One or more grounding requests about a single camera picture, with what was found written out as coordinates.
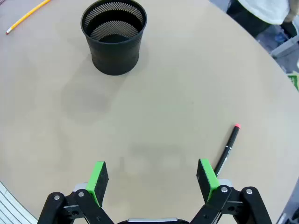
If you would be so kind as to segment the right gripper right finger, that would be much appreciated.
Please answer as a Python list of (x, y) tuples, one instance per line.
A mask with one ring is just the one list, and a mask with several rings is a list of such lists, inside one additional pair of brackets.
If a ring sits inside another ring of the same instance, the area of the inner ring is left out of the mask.
[(199, 159), (196, 177), (205, 204), (192, 224), (216, 224), (223, 214), (232, 215), (238, 224), (271, 224), (271, 218), (257, 188), (241, 191), (221, 185), (208, 159)]

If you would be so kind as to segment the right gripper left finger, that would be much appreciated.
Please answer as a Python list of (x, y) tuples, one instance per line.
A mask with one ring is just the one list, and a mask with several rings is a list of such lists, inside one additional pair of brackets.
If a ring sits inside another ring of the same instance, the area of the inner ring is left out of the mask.
[(60, 192), (50, 193), (37, 222), (72, 224), (75, 219), (83, 218), (88, 224), (112, 224), (112, 219), (102, 208), (108, 180), (106, 163), (97, 162), (85, 186), (68, 196)]

